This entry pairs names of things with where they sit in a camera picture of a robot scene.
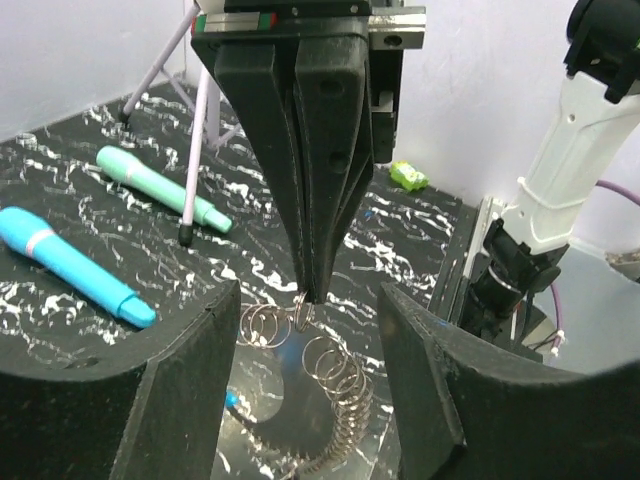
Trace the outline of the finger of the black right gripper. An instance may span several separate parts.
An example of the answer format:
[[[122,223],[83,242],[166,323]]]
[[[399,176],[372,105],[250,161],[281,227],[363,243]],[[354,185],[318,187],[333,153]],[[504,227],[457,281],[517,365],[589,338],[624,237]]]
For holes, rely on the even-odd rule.
[[[300,41],[294,69],[304,194],[305,301],[325,301],[362,118],[368,47],[359,35]]]
[[[285,228],[298,291],[305,285],[304,194],[291,123],[292,96],[272,42],[198,34],[196,54],[230,102],[262,169]]]

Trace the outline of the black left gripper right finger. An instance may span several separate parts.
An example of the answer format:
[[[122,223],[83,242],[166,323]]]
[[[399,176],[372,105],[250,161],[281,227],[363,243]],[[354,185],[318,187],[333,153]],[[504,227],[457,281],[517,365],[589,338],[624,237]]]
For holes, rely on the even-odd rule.
[[[382,284],[377,319],[404,479],[635,479],[639,366],[555,369]]]

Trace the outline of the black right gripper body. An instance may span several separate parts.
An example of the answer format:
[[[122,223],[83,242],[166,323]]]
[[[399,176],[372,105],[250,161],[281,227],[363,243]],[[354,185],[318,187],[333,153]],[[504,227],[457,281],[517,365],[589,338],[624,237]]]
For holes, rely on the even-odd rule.
[[[423,47],[426,9],[402,1],[212,1],[192,22],[192,48],[209,72],[223,41],[327,33],[326,20],[353,20],[368,32],[373,161],[395,147],[403,52]]]

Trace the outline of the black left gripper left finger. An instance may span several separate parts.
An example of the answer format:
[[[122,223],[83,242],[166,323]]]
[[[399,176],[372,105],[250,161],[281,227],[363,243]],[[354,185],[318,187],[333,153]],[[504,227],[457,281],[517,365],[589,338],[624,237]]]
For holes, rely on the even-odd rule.
[[[5,479],[207,479],[235,351],[234,281],[64,365],[1,342]]]

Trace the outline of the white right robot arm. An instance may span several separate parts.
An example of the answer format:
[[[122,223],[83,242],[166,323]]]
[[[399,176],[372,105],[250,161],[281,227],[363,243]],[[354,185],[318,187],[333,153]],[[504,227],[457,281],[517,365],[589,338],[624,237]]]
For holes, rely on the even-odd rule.
[[[426,10],[401,1],[203,1],[191,45],[230,102],[285,227],[300,303],[326,300],[337,249],[391,160],[403,53]],[[483,239],[462,327],[493,334],[559,275],[576,218],[639,123],[639,5],[580,1],[557,113]]]

